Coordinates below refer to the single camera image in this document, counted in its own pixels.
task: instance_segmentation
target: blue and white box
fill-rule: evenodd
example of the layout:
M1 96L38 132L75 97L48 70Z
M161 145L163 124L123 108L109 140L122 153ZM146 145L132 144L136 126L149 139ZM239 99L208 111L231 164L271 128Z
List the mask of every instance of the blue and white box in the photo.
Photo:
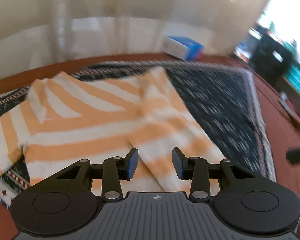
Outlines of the blue and white box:
M168 36L163 40L162 51L182 60L197 59L204 46L187 37Z

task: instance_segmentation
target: sheer curtain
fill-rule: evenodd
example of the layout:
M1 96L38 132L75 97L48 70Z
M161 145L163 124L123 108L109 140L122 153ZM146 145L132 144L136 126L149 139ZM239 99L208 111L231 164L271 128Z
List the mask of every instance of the sheer curtain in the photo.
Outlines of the sheer curtain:
M158 52L166 35L230 53L268 0L0 0L0 78L84 57Z

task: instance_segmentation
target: orange and white striped towel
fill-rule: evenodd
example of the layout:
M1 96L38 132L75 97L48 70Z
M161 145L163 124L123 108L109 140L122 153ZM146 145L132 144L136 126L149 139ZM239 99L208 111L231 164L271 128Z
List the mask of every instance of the orange and white striped towel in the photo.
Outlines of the orange and white striped towel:
M219 163L223 155L190 115L161 67L143 75L82 82L59 73L36 80L27 99L0 117L0 176L25 156L31 185L79 159L102 163L139 150L127 191L189 190L171 152ZM214 181L212 192L218 191ZM101 181L92 192L100 195Z

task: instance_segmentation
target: dark patterned bedspread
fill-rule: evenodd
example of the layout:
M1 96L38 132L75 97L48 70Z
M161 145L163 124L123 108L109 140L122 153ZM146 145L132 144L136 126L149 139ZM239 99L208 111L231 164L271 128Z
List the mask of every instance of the dark patterned bedspread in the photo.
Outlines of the dark patterned bedspread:
M276 180L271 148L249 70L220 64L183 61L106 62L72 76L82 81L119 78L161 65L189 112L225 157ZM0 116L25 99L28 87L0 97ZM0 201L29 186L24 160L0 178Z

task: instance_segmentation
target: teal object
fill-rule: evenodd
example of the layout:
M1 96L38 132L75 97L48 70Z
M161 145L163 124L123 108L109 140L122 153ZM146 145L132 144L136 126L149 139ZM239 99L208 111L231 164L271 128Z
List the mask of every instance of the teal object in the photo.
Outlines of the teal object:
M285 78L300 93L300 70L296 65L290 67Z
M289 50L293 55L296 54L297 52L297 48L295 46L293 46L292 44L290 44L289 42L284 41L283 42L283 46Z

